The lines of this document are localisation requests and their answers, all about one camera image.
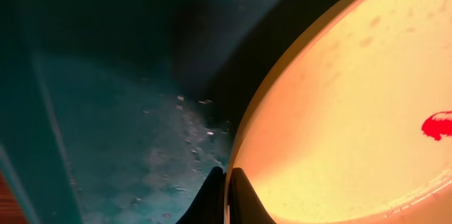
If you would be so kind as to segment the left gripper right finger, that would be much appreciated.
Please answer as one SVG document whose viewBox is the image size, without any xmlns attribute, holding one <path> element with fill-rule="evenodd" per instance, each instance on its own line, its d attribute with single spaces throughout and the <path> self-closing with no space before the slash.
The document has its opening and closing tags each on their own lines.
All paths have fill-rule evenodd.
<svg viewBox="0 0 452 224">
<path fill-rule="evenodd" d="M 232 169 L 228 189 L 230 224 L 276 224 L 240 167 Z"/>
</svg>

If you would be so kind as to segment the yellow-green round plate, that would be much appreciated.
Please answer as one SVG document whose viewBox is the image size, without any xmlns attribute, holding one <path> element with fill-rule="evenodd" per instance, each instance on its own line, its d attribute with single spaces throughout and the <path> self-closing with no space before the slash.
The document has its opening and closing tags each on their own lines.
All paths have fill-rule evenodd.
<svg viewBox="0 0 452 224">
<path fill-rule="evenodd" d="M 270 70 L 237 132 L 276 223 L 451 222 L 451 0 L 339 0 Z"/>
</svg>

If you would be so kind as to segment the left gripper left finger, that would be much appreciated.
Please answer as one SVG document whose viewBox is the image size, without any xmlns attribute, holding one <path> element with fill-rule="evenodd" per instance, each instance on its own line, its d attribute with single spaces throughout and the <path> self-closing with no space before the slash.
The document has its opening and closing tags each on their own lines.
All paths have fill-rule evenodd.
<svg viewBox="0 0 452 224">
<path fill-rule="evenodd" d="M 176 224 L 223 224 L 226 174 L 214 167 Z"/>
</svg>

